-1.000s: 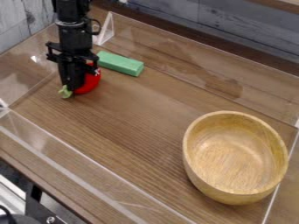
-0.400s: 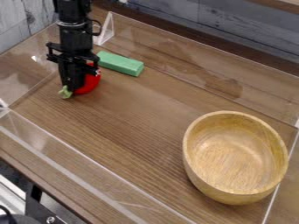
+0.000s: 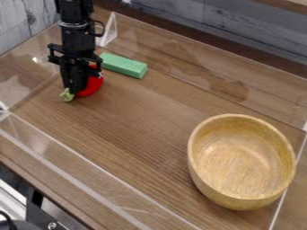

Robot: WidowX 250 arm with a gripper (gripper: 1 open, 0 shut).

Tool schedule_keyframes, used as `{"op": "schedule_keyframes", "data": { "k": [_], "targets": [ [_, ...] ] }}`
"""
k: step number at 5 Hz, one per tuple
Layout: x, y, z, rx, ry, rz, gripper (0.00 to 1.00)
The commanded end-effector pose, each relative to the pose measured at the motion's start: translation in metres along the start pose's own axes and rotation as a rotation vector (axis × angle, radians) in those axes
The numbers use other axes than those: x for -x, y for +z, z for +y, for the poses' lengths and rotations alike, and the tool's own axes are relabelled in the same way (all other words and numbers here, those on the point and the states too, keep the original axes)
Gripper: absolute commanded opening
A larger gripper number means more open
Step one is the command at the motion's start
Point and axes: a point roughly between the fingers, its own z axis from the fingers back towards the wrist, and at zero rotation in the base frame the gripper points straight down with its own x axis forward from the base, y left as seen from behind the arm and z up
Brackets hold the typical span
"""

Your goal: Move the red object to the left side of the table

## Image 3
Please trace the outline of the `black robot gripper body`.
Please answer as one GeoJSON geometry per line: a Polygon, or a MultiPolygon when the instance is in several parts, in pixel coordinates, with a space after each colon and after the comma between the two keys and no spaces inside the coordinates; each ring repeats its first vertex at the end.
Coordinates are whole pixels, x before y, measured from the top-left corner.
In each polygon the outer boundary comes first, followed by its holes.
{"type": "Polygon", "coordinates": [[[96,23],[92,19],[82,23],[58,22],[61,29],[61,44],[50,43],[48,45],[50,63],[58,65],[64,58],[88,61],[97,66],[101,64],[101,58],[96,55],[96,38],[104,35],[105,27],[101,27],[101,33],[96,32],[96,23]]]}

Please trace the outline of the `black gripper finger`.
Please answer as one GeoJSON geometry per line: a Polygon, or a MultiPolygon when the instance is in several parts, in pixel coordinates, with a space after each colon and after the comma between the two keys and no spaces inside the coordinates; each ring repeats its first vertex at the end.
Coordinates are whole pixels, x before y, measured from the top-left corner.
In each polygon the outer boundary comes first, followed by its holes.
{"type": "Polygon", "coordinates": [[[88,70],[88,66],[70,65],[68,63],[60,65],[64,87],[70,94],[77,94],[86,88],[88,70]]]}

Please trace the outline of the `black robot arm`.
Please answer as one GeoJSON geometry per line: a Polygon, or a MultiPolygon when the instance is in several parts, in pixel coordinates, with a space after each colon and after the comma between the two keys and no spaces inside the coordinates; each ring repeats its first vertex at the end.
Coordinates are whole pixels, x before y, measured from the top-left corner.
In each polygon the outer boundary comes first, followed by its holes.
{"type": "Polygon", "coordinates": [[[96,32],[93,0],[53,0],[60,15],[61,43],[49,43],[48,61],[60,67],[62,84],[69,93],[77,95],[88,87],[89,78],[100,78],[101,57],[96,54],[96,32]]]}

